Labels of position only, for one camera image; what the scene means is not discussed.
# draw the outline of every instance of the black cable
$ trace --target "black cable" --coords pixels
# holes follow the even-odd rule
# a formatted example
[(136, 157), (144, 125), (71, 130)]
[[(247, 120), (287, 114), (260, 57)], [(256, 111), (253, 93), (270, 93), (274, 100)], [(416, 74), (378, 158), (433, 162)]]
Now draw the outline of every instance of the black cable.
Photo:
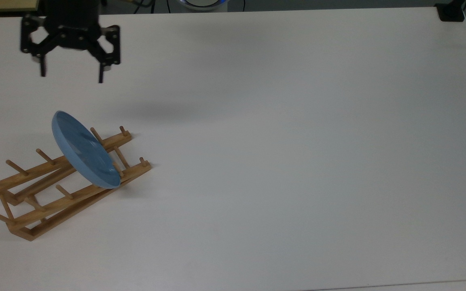
[(138, 12), (138, 10), (139, 10), (139, 7), (140, 7), (140, 6), (138, 6), (138, 7), (136, 8), (136, 10), (134, 11), (134, 13), (133, 13), (133, 14), (136, 14), (136, 13)]
[(129, 3), (132, 3), (132, 4), (136, 5), (137, 8), (136, 8), (136, 10), (134, 11), (134, 14), (137, 13), (137, 11), (139, 10), (140, 7), (144, 7), (144, 8), (150, 7), (150, 6), (154, 5), (154, 2), (155, 2), (155, 0), (150, 0), (150, 2), (148, 2), (148, 4), (143, 4), (143, 1), (144, 1), (144, 0), (141, 0), (141, 2), (137, 2), (136, 0), (121, 0), (121, 1), (123, 1), (123, 2), (129, 2)]

